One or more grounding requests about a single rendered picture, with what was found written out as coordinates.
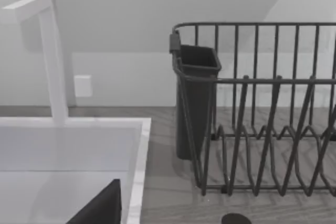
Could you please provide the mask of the dark grey cutlery holder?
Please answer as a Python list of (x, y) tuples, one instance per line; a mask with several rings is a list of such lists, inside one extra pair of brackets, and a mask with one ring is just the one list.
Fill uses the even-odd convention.
[[(206, 78), (218, 76), (222, 69), (220, 59), (213, 48), (182, 45), (180, 55), (182, 70), (188, 76)], [(185, 81), (186, 98), (197, 156), (200, 156), (205, 136), (210, 85), (209, 82)], [(177, 87), (176, 112), (176, 154), (179, 159), (190, 161), (192, 158), (180, 87)]]

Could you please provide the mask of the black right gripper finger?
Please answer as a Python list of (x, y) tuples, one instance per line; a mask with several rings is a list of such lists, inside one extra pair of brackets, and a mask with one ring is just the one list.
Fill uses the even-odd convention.
[(121, 224), (121, 181), (114, 179), (66, 224)]

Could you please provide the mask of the tall white tap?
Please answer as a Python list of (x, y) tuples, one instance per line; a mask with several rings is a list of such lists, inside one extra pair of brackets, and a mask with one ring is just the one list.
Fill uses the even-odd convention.
[(19, 24), (33, 16), (39, 18), (51, 118), (54, 125), (64, 126), (69, 112), (54, 0), (19, 0), (11, 3), (0, 10), (0, 23)]

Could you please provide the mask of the white sink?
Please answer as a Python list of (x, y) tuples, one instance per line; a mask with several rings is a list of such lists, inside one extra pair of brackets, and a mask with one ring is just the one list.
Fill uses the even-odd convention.
[(114, 179), (141, 224), (150, 118), (0, 118), (0, 224), (66, 224)]

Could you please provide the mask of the dark round object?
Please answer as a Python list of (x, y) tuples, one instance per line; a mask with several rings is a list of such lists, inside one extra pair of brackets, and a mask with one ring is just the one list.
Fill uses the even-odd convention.
[(252, 222), (242, 214), (231, 212), (222, 216), (221, 224), (252, 224)]

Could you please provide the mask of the white wall socket plate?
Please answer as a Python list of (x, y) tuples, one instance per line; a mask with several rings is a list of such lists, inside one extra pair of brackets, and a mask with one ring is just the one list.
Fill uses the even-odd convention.
[(74, 77), (74, 84), (77, 98), (88, 98), (93, 95), (91, 75), (76, 75)]

